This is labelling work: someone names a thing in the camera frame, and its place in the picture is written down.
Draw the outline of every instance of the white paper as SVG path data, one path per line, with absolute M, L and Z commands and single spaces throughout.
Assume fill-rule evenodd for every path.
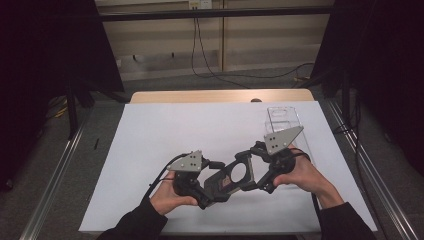
M 317 102 L 128 104 L 80 227 L 102 232 L 137 207 L 162 168 L 175 156 L 202 150 L 212 161 L 233 162 L 234 155 L 263 141 L 268 107 L 295 107 L 314 163 L 345 201 L 376 231 L 345 159 Z M 255 179 L 267 170 L 252 159 Z M 203 181 L 216 170 L 202 171 Z M 226 203 L 206 210 L 179 207 L 167 215 L 162 233 L 287 234 L 319 232 L 311 195 L 293 187 L 273 194 L 239 191 Z

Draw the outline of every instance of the electrical outlet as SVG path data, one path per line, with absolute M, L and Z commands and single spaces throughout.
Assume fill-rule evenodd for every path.
M 200 0 L 189 0 L 188 9 L 189 10 L 200 9 Z
M 200 9 L 212 9 L 212 0 L 200 0 Z

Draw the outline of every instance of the metal frame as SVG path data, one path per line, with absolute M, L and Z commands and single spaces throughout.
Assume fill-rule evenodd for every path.
M 62 182 L 63 176 L 65 175 L 66 169 L 68 168 L 69 163 L 72 160 L 75 149 L 78 146 L 79 140 L 81 139 L 84 127 L 88 122 L 92 108 L 88 110 L 82 124 L 79 129 L 76 131 L 75 136 L 68 140 L 68 143 L 65 147 L 65 150 L 62 153 L 62 156 L 59 160 L 59 163 L 53 173 L 53 176 L 48 183 L 46 190 L 43 193 L 40 201 L 38 202 L 37 207 L 31 215 L 30 220 L 25 226 L 24 231 L 22 232 L 20 240 L 33 240 L 37 239 L 38 234 L 44 224 L 44 220 L 47 217 L 47 213 L 50 210 L 50 207 L 53 204 L 54 196 L 59 190 L 60 183 Z
M 339 105 L 331 100 L 328 101 L 328 104 L 334 114 L 337 123 L 340 126 L 346 126 L 344 125 L 345 121 L 343 120 L 343 117 L 341 115 L 342 111 Z M 360 161 L 359 163 L 363 168 L 364 172 L 367 174 L 372 186 L 374 187 L 374 190 L 376 191 L 381 202 L 386 208 L 386 211 L 388 212 L 390 218 L 398 229 L 400 235 L 402 236 L 402 239 L 418 240 L 419 238 L 415 233 L 411 223 L 409 222 L 408 217 L 400 207 L 399 203 L 393 197 L 390 190 L 387 188 L 386 184 L 384 183 L 383 179 L 381 178 L 380 174 L 372 163 L 371 158 L 365 151 L 364 146 L 362 146 L 362 144 L 357 141 L 356 134 L 353 131 L 347 131 L 345 133 L 345 137 L 354 152 L 356 151 L 356 149 L 358 149 L 358 157 Z

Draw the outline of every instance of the cable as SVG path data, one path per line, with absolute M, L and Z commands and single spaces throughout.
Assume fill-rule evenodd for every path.
M 196 29 L 197 29 L 197 28 L 199 29 L 199 40 L 200 40 L 200 46 L 201 46 L 201 48 L 202 48 L 203 59 L 205 60 L 206 67 L 208 68 L 208 70 L 209 70 L 209 72 L 212 74 L 212 76 L 201 76 L 201 75 L 197 74 L 197 73 L 196 73 L 196 71 L 194 70 L 194 50 L 195 50 L 195 48 L 196 48 L 196 35 L 197 35 L 197 34 L 196 34 L 196 33 L 197 33 L 197 30 L 196 30 Z M 247 87 L 247 86 L 245 86 L 245 85 L 242 85 L 242 84 L 239 84 L 239 83 L 236 83 L 236 82 L 233 82 L 233 81 L 229 81 L 229 80 L 222 79 L 222 78 L 220 78 L 219 76 L 217 76 L 216 74 L 214 74 L 214 73 L 212 72 L 212 70 L 211 70 L 211 69 L 210 69 L 210 67 L 209 67 L 208 61 L 207 61 L 207 59 L 206 59 L 205 51 L 204 51 L 204 49 L 203 49 L 203 42 L 202 42 L 202 37 L 201 37 L 201 34 L 200 34 L 200 25 L 199 25 L 199 19 L 198 19 L 198 18 L 195 18 L 195 19 L 194 19 L 194 39 L 193 39 L 193 51 L 192 51 L 192 53 L 191 53 L 191 69 L 193 70 L 194 75 L 196 75 L 196 76 L 198 76 L 198 77 L 201 77 L 201 78 L 210 78 L 210 77 L 214 77 L 214 78 L 216 78 L 216 79 L 218 79 L 218 80 L 220 80 L 220 81 L 222 81 L 222 82 L 231 83 L 231 84 L 234 84 L 234 85 L 240 86 L 240 87 L 242 87 L 242 88 L 250 89 L 249 87 Z
M 192 67 L 193 73 L 196 76 L 198 76 L 198 77 L 201 77 L 201 78 L 217 78 L 220 81 L 232 83 L 232 84 L 235 84 L 235 85 L 238 85 L 238 86 L 241 86 L 241 87 L 244 87 L 244 88 L 249 89 L 249 87 L 247 87 L 247 86 L 244 86 L 242 84 L 235 83 L 235 82 L 232 82 L 232 81 L 228 81 L 228 80 L 222 79 L 220 77 L 248 77 L 248 78 L 258 78 L 258 79 L 272 79 L 272 78 L 284 77 L 284 76 L 287 76 L 287 75 L 289 75 L 289 74 L 291 74 L 293 72 L 296 72 L 296 76 L 298 76 L 297 71 L 300 68 L 302 68 L 304 66 L 307 66 L 307 65 L 314 65 L 314 63 L 303 63 L 303 64 L 297 66 L 295 69 L 293 69 L 291 71 L 288 71 L 286 73 L 279 74 L 279 75 L 274 75 L 274 76 L 254 76 L 254 75 L 246 75 L 246 74 L 222 74 L 222 73 L 221 74 L 217 74 L 217 73 L 214 73 L 210 69 L 209 64 L 208 64 L 208 61 L 207 61 L 206 56 L 205 56 L 205 51 L 204 51 L 203 42 L 202 42 L 202 36 L 201 36 L 201 32 L 200 32 L 199 19 L 197 19 L 197 18 L 194 19 L 194 24 L 195 24 L 195 26 L 194 26 L 193 51 L 192 51 L 192 54 L 191 54 L 191 67 Z M 196 47 L 197 29 L 199 30 L 199 33 L 198 34 L 199 34 L 199 41 L 200 41 L 200 45 L 201 45 L 201 49 L 202 49 L 203 59 L 204 59 L 204 61 L 206 63 L 206 67 L 208 68 L 208 71 L 211 73 L 211 75 L 202 76 L 202 75 L 199 75 L 198 73 L 196 73 L 196 71 L 194 70 L 194 51 L 195 51 L 195 47 Z
M 161 179 L 161 177 L 162 177 L 162 175 L 163 175 L 163 173 L 166 171 L 166 168 L 168 167 L 168 165 L 171 165 L 173 162 L 175 162 L 176 160 L 178 160 L 178 159 L 180 159 L 180 158 L 182 158 L 182 157 L 185 157 L 185 156 L 187 156 L 187 155 L 189 155 L 189 153 L 183 153 L 183 154 L 180 154 L 180 155 L 178 155 L 178 156 L 176 156 L 176 157 L 174 157 L 171 161 L 169 161 L 169 163 L 168 164 L 166 164 L 165 165 L 165 167 L 162 169 L 162 171 L 159 173 L 159 175 L 158 175 L 158 177 L 155 179 L 155 181 L 153 181 L 153 183 L 152 184 L 149 184 L 149 189 L 147 190 L 147 192 L 144 194 L 144 197 L 143 197 L 143 200 L 145 199 L 145 198 L 149 198 L 150 197 L 150 194 L 152 194 L 152 192 L 153 192 L 153 190 L 155 190 L 155 188 L 156 188 L 156 186 L 158 185 L 158 183 L 160 182 L 160 181 L 162 181 L 162 180 L 170 180 L 170 179 L 168 179 L 168 178 L 163 178 L 163 179 Z

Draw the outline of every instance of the person's right hand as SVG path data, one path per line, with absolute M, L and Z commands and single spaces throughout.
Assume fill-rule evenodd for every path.
M 290 173 L 281 174 L 274 179 L 274 186 L 295 184 L 299 188 L 314 193 L 323 208 L 330 208 L 344 203 L 337 189 L 331 184 L 305 156 L 296 157 L 296 166 Z

